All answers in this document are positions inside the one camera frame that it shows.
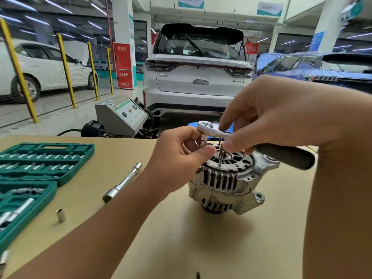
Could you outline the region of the person's left hand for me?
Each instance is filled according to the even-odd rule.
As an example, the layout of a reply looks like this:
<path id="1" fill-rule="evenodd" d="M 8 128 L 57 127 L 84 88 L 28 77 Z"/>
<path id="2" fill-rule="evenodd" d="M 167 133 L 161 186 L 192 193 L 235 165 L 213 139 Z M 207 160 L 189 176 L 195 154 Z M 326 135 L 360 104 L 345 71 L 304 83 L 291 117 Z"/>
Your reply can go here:
<path id="1" fill-rule="evenodd" d="M 140 175 L 141 183 L 146 184 L 147 199 L 158 204 L 192 179 L 196 172 L 190 173 L 181 168 L 181 158 L 184 157 L 182 145 L 199 147 L 200 136 L 192 126 L 169 129 L 161 134 Z"/>

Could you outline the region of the person's right hand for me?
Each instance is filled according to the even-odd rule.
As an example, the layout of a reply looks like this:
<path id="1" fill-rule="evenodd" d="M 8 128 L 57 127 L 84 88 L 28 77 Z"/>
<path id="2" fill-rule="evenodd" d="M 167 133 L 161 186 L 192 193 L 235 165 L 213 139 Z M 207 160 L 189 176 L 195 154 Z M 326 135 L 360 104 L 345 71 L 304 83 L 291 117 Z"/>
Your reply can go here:
<path id="1" fill-rule="evenodd" d="M 234 122 L 263 127 L 263 142 L 284 146 L 323 145 L 345 132 L 334 95 L 341 90 L 326 84 L 263 76 L 243 89 L 228 105 L 220 129 Z"/>

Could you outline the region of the black handled ratchet wrench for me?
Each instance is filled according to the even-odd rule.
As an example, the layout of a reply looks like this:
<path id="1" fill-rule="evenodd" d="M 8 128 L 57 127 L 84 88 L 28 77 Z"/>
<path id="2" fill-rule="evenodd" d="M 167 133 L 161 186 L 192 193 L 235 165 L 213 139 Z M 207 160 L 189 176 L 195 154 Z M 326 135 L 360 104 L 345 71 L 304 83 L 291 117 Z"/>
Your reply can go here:
<path id="1" fill-rule="evenodd" d="M 218 123 L 209 121 L 199 121 L 196 125 L 196 129 L 204 136 L 202 138 L 203 141 L 207 141 L 208 136 L 228 138 L 232 135 L 231 132 L 221 131 Z M 258 144 L 253 148 L 261 154 L 267 155 L 296 169 L 308 170 L 315 164 L 315 157 L 312 153 L 294 146 Z"/>

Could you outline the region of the person's left forearm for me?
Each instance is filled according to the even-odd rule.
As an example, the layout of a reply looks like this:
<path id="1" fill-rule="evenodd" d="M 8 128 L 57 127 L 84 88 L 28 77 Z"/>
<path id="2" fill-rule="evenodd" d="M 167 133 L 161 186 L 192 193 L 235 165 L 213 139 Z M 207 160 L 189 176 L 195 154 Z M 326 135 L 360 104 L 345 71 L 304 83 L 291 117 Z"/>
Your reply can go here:
<path id="1" fill-rule="evenodd" d="M 110 279 L 144 221 L 166 196 L 158 184 L 138 177 L 7 279 Z"/>

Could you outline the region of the silver alternator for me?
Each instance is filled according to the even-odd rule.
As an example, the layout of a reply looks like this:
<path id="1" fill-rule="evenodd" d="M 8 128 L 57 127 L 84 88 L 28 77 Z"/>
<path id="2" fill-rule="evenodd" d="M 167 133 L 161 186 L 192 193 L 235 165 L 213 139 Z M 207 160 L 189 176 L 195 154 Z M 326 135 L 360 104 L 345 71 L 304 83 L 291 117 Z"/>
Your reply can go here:
<path id="1" fill-rule="evenodd" d="M 243 215 L 263 205 L 266 197 L 256 191 L 256 187 L 268 171 L 280 166 L 280 161 L 257 151 L 250 155 L 225 152 L 222 165 L 218 167 L 220 147 L 217 142 L 211 145 L 216 153 L 188 182 L 189 197 L 211 214 L 234 211 Z"/>

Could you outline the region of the white suv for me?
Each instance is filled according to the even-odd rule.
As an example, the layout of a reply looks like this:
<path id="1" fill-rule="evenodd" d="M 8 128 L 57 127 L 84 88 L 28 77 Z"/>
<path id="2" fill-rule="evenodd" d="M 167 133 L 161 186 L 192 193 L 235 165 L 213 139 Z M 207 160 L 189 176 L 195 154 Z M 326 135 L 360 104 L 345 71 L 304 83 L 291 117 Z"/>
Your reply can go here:
<path id="1" fill-rule="evenodd" d="M 221 116 L 253 74 L 242 30 L 190 23 L 164 24 L 143 70 L 144 105 L 156 118 Z"/>

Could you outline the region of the silver sliding bar adapter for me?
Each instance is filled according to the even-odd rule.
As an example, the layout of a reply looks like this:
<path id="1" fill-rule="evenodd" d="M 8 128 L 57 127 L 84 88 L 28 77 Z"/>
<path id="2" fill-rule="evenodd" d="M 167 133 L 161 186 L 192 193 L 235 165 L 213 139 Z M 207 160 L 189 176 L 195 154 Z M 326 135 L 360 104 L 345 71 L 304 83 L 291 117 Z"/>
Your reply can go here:
<path id="1" fill-rule="evenodd" d="M 124 187 L 130 184 L 133 178 L 140 172 L 141 168 L 142 164 L 137 163 L 121 183 L 108 190 L 102 197 L 104 204 L 112 200 L 120 191 L 123 190 Z"/>

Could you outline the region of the grey machine with control panel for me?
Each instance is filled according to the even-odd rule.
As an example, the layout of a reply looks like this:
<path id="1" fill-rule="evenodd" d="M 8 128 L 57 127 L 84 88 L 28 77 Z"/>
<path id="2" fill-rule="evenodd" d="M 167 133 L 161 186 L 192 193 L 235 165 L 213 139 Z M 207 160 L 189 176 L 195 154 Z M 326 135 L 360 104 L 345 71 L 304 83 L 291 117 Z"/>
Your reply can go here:
<path id="1" fill-rule="evenodd" d="M 148 119 L 147 113 L 126 95 L 95 104 L 95 112 L 105 134 L 112 137 L 134 138 Z"/>

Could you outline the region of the blue car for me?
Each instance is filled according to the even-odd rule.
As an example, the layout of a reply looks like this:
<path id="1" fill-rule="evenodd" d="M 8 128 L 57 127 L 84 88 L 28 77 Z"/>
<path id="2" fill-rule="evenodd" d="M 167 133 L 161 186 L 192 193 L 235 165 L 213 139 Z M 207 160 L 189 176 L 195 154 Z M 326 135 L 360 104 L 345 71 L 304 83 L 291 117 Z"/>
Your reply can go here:
<path id="1" fill-rule="evenodd" d="M 372 55 L 349 52 L 296 52 L 267 64 L 261 75 L 337 85 L 372 95 Z"/>

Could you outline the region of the black motor unit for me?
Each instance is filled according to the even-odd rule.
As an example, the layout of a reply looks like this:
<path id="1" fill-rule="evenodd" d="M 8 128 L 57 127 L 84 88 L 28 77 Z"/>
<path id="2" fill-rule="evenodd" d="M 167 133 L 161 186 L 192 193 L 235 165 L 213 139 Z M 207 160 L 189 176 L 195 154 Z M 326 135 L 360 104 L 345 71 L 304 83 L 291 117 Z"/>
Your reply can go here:
<path id="1" fill-rule="evenodd" d="M 104 137 L 105 127 L 98 121 L 90 121 L 86 123 L 81 131 L 81 137 Z"/>

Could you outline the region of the green plastic tool case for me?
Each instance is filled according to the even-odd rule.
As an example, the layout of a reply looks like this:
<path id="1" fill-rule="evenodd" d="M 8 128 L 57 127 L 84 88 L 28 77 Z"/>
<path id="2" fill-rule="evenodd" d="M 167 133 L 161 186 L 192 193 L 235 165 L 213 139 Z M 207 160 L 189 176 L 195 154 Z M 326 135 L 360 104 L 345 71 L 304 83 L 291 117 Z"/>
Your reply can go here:
<path id="1" fill-rule="evenodd" d="M 34 143 L 23 142 L 3 150 L 0 154 L 53 154 L 86 155 L 72 170 L 0 170 L 0 218 L 5 212 L 13 212 L 28 198 L 35 201 L 30 204 L 12 223 L 0 231 L 0 255 L 7 250 L 16 237 L 43 211 L 53 200 L 60 186 L 68 183 L 94 155 L 94 144 L 77 143 Z M 40 195 L 14 196 L 10 190 L 19 188 L 43 188 Z"/>

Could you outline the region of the silver universal joint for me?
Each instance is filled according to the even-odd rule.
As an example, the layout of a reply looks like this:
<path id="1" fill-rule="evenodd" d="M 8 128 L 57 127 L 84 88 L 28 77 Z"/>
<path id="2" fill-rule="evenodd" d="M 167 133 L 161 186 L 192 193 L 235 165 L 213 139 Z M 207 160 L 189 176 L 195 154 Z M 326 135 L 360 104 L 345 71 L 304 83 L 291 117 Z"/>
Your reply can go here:
<path id="1" fill-rule="evenodd" d="M 31 196 L 31 195 L 40 195 L 44 192 L 43 188 L 19 188 L 10 190 L 9 193 L 14 196 Z"/>

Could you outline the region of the white car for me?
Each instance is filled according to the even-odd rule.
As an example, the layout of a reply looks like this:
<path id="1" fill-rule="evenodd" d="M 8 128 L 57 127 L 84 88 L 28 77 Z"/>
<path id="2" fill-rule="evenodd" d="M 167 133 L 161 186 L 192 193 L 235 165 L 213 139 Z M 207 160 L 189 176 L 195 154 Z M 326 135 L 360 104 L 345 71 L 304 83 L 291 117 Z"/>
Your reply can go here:
<path id="1" fill-rule="evenodd" d="M 23 39 L 13 39 L 12 42 L 33 102 L 39 99 L 41 93 L 68 89 L 58 45 L 47 45 Z M 64 41 L 63 46 L 72 88 L 84 87 L 94 90 L 87 43 Z M 0 37 L 0 100 L 26 102 L 2 37 Z"/>

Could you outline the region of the yellow fence post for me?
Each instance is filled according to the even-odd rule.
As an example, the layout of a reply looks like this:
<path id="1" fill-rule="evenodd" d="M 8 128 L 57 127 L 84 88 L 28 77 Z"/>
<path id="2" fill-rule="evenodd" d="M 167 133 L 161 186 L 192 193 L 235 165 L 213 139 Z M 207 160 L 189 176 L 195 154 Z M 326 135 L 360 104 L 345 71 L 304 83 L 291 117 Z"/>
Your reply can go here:
<path id="1" fill-rule="evenodd" d="M 112 68 L 111 68 L 111 60 L 110 60 L 110 48 L 106 47 L 106 54 L 108 60 L 108 69 L 109 69 L 109 80 L 110 80 L 110 89 L 111 95 L 114 95 L 114 87 L 113 87 L 113 78 L 112 78 Z"/>
<path id="2" fill-rule="evenodd" d="M 92 71 L 92 79 L 94 84 L 94 90 L 95 90 L 95 100 L 99 101 L 99 92 L 98 92 L 98 85 L 97 85 L 97 79 L 96 79 L 96 72 L 95 72 L 95 66 L 94 66 L 94 59 L 92 54 L 92 48 L 91 43 L 87 42 L 88 51 L 89 51 L 89 58 L 90 58 L 90 65 L 91 65 L 91 71 Z"/>
<path id="3" fill-rule="evenodd" d="M 68 62 L 67 62 L 67 58 L 66 58 L 64 45 L 63 45 L 62 35 L 60 33 L 57 33 L 56 36 L 57 36 L 57 39 L 58 39 L 58 45 L 59 45 L 59 49 L 60 49 L 60 53 L 61 53 L 63 66 L 64 66 L 64 73 L 65 73 L 65 77 L 66 77 L 66 80 L 67 80 L 68 90 L 69 90 L 69 93 L 70 93 L 72 108 L 77 109 L 77 103 L 76 103 L 74 91 L 73 91 L 73 88 L 72 88 L 71 76 L 70 76 L 70 72 L 69 72 L 69 67 L 68 67 Z"/>
<path id="4" fill-rule="evenodd" d="M 9 31 L 7 22 L 6 22 L 5 19 L 3 19 L 1 17 L 0 17 L 0 29 L 1 29 L 1 32 L 3 34 L 4 42 L 6 44 L 7 51 L 8 51 L 13 69 L 14 69 L 15 74 L 16 74 L 16 78 L 17 78 L 16 79 L 16 91 L 17 91 L 17 93 L 19 93 L 18 88 L 17 88 L 18 85 L 19 85 L 20 88 L 21 88 L 21 91 L 23 93 L 23 99 L 26 100 L 26 105 L 27 105 L 30 117 L 32 118 L 32 122 L 33 123 L 39 123 L 40 120 L 39 120 L 39 118 L 36 114 L 34 104 L 33 104 L 32 100 L 30 98 L 29 89 L 27 87 L 23 72 L 21 70 L 18 58 L 17 58 L 16 53 L 15 53 L 14 45 L 13 45 L 13 42 L 12 42 L 12 37 L 10 35 L 10 31 Z"/>

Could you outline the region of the blue wall sign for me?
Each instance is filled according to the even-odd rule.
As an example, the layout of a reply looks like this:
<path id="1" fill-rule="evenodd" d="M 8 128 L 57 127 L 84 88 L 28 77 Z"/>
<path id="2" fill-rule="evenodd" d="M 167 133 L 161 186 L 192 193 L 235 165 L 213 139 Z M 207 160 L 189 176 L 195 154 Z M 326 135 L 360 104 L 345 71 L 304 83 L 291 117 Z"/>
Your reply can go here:
<path id="1" fill-rule="evenodd" d="M 310 43 L 310 46 L 309 46 L 309 50 L 308 50 L 309 52 L 319 51 L 319 47 L 320 47 L 321 42 L 323 40 L 324 34 L 325 34 L 325 31 L 317 32 L 317 33 L 314 34 L 314 36 L 312 38 L 312 41 Z"/>

